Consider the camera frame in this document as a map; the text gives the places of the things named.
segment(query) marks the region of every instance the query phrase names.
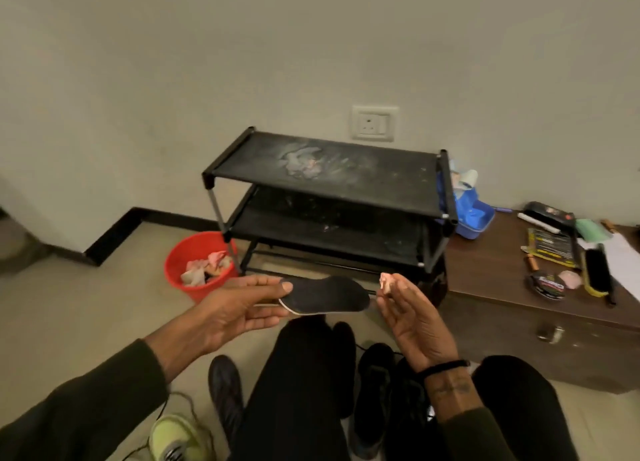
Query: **wrist bracelet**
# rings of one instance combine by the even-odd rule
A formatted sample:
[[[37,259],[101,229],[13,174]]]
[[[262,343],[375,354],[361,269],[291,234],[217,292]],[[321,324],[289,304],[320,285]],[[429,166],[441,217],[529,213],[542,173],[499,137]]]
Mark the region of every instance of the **wrist bracelet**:
[[[439,365],[426,368],[421,372],[416,373],[416,375],[420,380],[424,380],[429,375],[435,375],[436,373],[452,370],[453,368],[468,367],[470,364],[471,363],[468,360],[453,360],[452,362],[441,363]]]

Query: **black shoe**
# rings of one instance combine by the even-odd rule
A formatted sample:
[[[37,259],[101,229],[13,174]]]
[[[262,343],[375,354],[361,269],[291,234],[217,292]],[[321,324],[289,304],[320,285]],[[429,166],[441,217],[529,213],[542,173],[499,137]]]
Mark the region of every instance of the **black shoe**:
[[[405,461],[432,457],[434,446],[426,442],[428,431],[437,429],[428,421],[429,398],[424,383],[402,359],[392,374],[391,415],[385,436],[385,459]]]
[[[242,383],[235,363],[227,355],[215,357],[209,366],[209,393],[231,447],[242,416]]]
[[[358,363],[360,393],[349,425],[349,446],[362,459],[378,454],[389,420],[391,372],[394,352],[386,344],[375,343]]]
[[[356,338],[347,323],[335,323],[333,343],[339,413],[341,419],[346,419],[353,413],[353,384],[356,376]]]

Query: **paper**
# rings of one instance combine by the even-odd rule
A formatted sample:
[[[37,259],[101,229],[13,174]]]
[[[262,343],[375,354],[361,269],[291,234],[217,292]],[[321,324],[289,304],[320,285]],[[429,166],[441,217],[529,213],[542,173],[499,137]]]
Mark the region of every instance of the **paper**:
[[[597,243],[578,239],[584,249],[595,248]],[[602,242],[611,275],[620,282],[637,300],[640,300],[640,254],[629,245],[621,234],[613,234],[609,240]]]

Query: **wall outlet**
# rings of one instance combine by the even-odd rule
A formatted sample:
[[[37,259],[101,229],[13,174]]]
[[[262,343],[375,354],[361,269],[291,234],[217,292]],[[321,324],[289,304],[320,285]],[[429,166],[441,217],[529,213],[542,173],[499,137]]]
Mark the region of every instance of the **wall outlet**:
[[[354,105],[351,109],[351,138],[392,142],[397,135],[398,107]]]

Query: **leg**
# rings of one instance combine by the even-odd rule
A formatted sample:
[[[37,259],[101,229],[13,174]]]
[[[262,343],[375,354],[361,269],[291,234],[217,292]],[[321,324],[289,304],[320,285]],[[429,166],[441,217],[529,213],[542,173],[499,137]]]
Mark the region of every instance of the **leg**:
[[[233,461],[348,461],[333,350],[322,317],[283,328],[231,446]]]
[[[516,357],[487,357],[473,379],[517,459],[577,461],[556,391],[535,368]]]

